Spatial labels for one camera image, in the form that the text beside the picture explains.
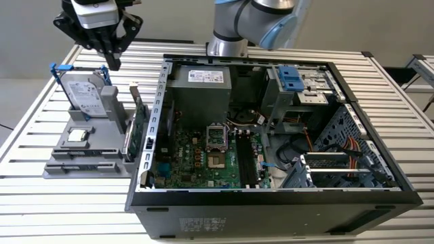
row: floor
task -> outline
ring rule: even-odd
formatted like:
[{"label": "floor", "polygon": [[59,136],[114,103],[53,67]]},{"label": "floor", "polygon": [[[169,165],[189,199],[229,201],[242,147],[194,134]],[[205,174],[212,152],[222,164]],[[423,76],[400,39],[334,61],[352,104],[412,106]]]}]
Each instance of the floor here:
[{"label": "floor", "polygon": [[[14,128],[35,101],[46,79],[0,79],[0,124]],[[0,127],[0,146],[11,130]]]}]

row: sticker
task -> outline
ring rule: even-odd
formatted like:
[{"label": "sticker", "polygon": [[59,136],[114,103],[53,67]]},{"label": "sticker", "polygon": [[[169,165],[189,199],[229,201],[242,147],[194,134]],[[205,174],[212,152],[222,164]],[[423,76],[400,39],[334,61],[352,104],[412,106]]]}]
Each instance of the sticker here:
[{"label": "sticker", "polygon": [[224,83],[224,71],[192,70],[189,82]]},{"label": "sticker", "polygon": [[258,124],[264,124],[266,121],[266,117],[264,117],[262,115],[260,115],[260,119],[258,119]]},{"label": "sticker", "polygon": [[226,218],[180,218],[182,231],[224,231]]},{"label": "sticker", "polygon": [[86,81],[71,81],[69,86],[81,110],[89,116],[107,116],[95,85]]}]

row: white wall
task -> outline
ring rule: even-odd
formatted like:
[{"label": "white wall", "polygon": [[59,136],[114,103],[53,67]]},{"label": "white wall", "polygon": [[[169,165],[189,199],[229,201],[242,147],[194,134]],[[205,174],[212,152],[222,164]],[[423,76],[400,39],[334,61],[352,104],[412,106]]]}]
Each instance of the white wall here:
[{"label": "white wall", "polygon": [[[49,78],[73,40],[53,25],[62,0],[10,0],[0,8],[0,78]],[[205,43],[214,0],[143,0],[129,8],[145,19],[139,37]],[[434,54],[433,0],[313,0],[296,48],[369,50],[384,65]]]},{"label": "white wall", "polygon": [[372,51],[384,66],[434,54],[433,0],[313,0],[296,48]]},{"label": "white wall", "polygon": [[[7,0],[0,7],[0,78],[49,78],[74,41],[54,26],[62,0]],[[205,43],[213,34],[214,0],[143,0],[127,9],[145,24],[141,38]]]},{"label": "white wall", "polygon": [[55,28],[61,0],[2,1],[0,78],[47,78],[74,41]]}]

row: cable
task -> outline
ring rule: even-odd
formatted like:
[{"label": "cable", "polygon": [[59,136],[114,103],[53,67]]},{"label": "cable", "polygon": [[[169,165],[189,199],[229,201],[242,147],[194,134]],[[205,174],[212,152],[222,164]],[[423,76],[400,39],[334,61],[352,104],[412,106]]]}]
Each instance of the cable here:
[{"label": "cable", "polygon": [[241,124],[241,123],[237,123],[237,122],[232,121],[230,118],[226,118],[226,120],[228,120],[232,124],[234,124],[234,125],[237,125],[237,126],[240,126],[240,127],[244,127],[244,126],[254,126],[254,125],[257,125],[257,124]]},{"label": "cable", "polygon": [[429,102],[428,105],[425,106],[425,108],[423,110],[424,113],[428,111],[428,109],[429,109],[431,106],[432,106],[432,102]]},{"label": "cable", "polygon": [[289,160],[289,158],[285,156],[286,160],[282,158],[282,153],[285,154],[285,150],[286,148],[292,148],[294,151],[297,151],[300,154],[305,154],[309,150],[305,150],[302,148],[300,148],[298,146],[294,145],[294,142],[304,138],[305,137],[305,134],[300,133],[300,134],[296,134],[290,137],[289,140],[285,141],[285,143],[281,145],[281,147],[278,148],[277,150],[277,158],[278,160],[284,163],[284,164],[293,164],[293,161]]},{"label": "cable", "polygon": [[310,146],[310,152],[313,152],[313,143],[312,143],[312,140],[310,140],[310,136],[308,134],[308,130],[306,130],[306,127],[304,128],[304,131],[305,131],[305,135],[306,135],[306,140],[308,140],[308,144]]},{"label": "cable", "polygon": [[9,130],[14,130],[14,128],[11,128],[10,126],[6,126],[6,125],[3,125],[3,124],[0,124],[0,126],[3,127],[3,128],[7,128]]},{"label": "cable", "polygon": [[[361,145],[360,145],[358,141],[353,137],[352,137],[352,139],[353,139],[353,142],[354,142],[354,144],[356,144],[356,146],[358,148],[358,151],[362,151],[361,150]],[[358,161],[356,160],[354,161],[354,168],[357,168],[357,166],[358,166]]]},{"label": "cable", "polygon": [[411,83],[409,85],[407,86],[407,88],[404,88],[403,90],[407,90],[412,85],[413,83],[421,78],[421,75],[419,76],[419,78],[416,78]]},{"label": "cable", "polygon": [[278,169],[281,169],[282,171],[288,171],[286,169],[282,169],[278,165],[276,164],[270,164],[270,163],[266,163],[266,162],[261,162],[261,165],[266,166],[266,167],[276,167]]}]

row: aluminum table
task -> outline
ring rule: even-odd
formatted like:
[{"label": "aluminum table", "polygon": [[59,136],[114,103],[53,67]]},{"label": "aluminum table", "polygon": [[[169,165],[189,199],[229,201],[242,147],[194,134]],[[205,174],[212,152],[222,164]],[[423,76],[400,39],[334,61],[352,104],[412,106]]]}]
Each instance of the aluminum table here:
[{"label": "aluminum table", "polygon": [[[153,106],[165,53],[205,55],[205,45],[134,42],[111,72],[118,98],[134,107],[129,83],[138,82]],[[434,125],[373,57],[361,52],[250,48],[253,58],[334,62],[404,172],[424,199],[416,210],[358,236],[328,239],[244,238],[177,240],[177,243],[434,243]],[[65,64],[99,67],[95,51],[74,46]],[[70,119],[66,95],[54,79],[46,85],[0,148],[0,243],[155,243],[135,215],[123,212],[129,179],[41,177]]]}]

